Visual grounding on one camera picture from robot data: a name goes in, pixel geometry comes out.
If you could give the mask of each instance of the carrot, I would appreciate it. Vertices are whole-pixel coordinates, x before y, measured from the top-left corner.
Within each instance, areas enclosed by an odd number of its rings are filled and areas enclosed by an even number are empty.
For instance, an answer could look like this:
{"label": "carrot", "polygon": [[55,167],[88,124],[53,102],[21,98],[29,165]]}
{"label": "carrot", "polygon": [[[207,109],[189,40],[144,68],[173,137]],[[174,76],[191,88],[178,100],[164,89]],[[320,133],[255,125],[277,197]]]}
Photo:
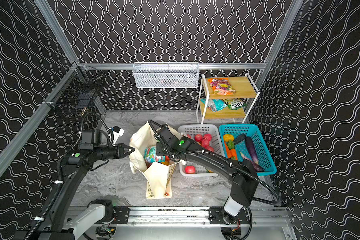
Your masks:
{"label": "carrot", "polygon": [[232,157],[231,151],[229,150],[226,143],[224,143],[224,145],[225,145],[225,151],[227,152],[227,158],[231,158]]}
{"label": "carrot", "polygon": [[233,160],[239,160],[239,159],[237,158],[237,153],[236,153],[236,150],[235,150],[234,148],[231,149],[231,154],[232,154],[232,158],[231,158],[231,159],[235,158],[235,159],[233,159]]}

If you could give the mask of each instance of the snack bag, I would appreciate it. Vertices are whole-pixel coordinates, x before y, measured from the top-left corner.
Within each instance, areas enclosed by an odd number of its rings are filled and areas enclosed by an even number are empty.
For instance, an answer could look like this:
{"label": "snack bag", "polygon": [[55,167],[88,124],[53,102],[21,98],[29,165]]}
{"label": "snack bag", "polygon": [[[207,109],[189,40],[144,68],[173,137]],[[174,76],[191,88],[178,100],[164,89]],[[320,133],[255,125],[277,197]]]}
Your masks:
{"label": "snack bag", "polygon": [[235,89],[231,86],[227,78],[210,78],[209,84],[212,87],[213,93],[218,95],[232,95]]}
{"label": "snack bag", "polygon": [[165,156],[156,156],[156,146],[151,146],[145,149],[144,160],[148,163],[163,162],[165,161]]}
{"label": "snack bag", "polygon": [[227,106],[221,99],[209,99],[206,105],[212,112],[220,111]]}
{"label": "snack bag", "polygon": [[228,108],[231,110],[237,110],[239,108],[243,108],[246,106],[243,101],[240,100],[240,98],[232,98],[232,99],[223,99],[225,104],[227,104]]}

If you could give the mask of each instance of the shelf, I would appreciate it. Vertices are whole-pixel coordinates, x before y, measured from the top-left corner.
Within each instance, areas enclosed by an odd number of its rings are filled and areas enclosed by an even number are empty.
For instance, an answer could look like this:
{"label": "shelf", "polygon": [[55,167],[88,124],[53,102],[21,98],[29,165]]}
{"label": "shelf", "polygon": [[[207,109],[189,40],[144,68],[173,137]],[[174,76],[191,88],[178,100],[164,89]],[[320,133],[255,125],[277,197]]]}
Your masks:
{"label": "shelf", "polygon": [[253,86],[250,83],[250,80],[244,76],[244,77],[229,77],[228,81],[232,85],[232,87],[235,89],[235,93],[232,95],[217,95],[213,93],[212,87],[208,82],[208,79],[206,79],[207,88],[209,91],[209,99],[231,99],[231,98],[255,98],[256,97],[256,91],[253,89]]}
{"label": "shelf", "polygon": [[[205,105],[200,101],[200,109],[204,114]],[[205,119],[224,119],[224,118],[245,118],[245,112],[243,108],[237,110],[231,110],[225,107],[223,110],[212,112],[208,107],[206,108]]]}

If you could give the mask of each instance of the gray marble surface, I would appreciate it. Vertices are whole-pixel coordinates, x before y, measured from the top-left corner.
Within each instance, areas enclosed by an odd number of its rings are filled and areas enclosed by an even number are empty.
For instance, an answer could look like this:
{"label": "gray marble surface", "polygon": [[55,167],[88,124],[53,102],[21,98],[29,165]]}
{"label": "gray marble surface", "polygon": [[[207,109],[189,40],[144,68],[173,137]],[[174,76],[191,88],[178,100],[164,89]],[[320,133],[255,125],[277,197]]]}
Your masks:
{"label": "gray marble surface", "polygon": [[[108,126],[123,128],[125,133],[118,142],[128,144],[132,134],[137,132],[148,119],[167,123],[177,129],[181,125],[197,124],[194,112],[107,112]],[[207,119],[206,124],[234,123],[233,119]],[[110,199],[119,206],[222,206],[229,196],[231,184],[220,176],[184,177],[176,167],[172,176],[170,199],[146,200],[146,179],[141,173],[133,174],[129,158],[110,160],[105,166],[88,172],[72,200],[72,206],[86,206],[94,199]],[[258,186],[255,197],[271,200],[272,196],[263,186]],[[251,206],[269,206],[253,202]]]}

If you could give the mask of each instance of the teal basket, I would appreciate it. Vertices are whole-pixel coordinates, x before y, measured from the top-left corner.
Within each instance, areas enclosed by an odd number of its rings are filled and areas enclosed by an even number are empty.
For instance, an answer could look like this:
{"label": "teal basket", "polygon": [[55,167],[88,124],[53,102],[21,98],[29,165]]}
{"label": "teal basket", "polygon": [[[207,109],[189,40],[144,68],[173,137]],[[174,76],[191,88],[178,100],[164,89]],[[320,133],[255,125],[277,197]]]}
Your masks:
{"label": "teal basket", "polygon": [[[273,159],[271,155],[269,154],[267,145],[264,142],[263,136],[260,133],[259,128],[254,124],[224,124],[220,125],[219,127],[220,131],[220,137],[221,141],[224,145],[224,134],[231,134],[235,138],[239,136],[240,134],[244,133],[247,137],[251,137],[254,148],[256,149],[256,154],[259,158],[259,165],[264,169],[264,172],[258,172],[258,176],[266,176],[266,175],[272,175],[276,173],[276,166],[273,162]],[[245,141],[241,141],[239,144],[235,145],[237,157],[239,158],[239,161],[242,162],[243,158],[240,155],[240,152],[242,152],[247,158],[252,160],[246,146]]]}

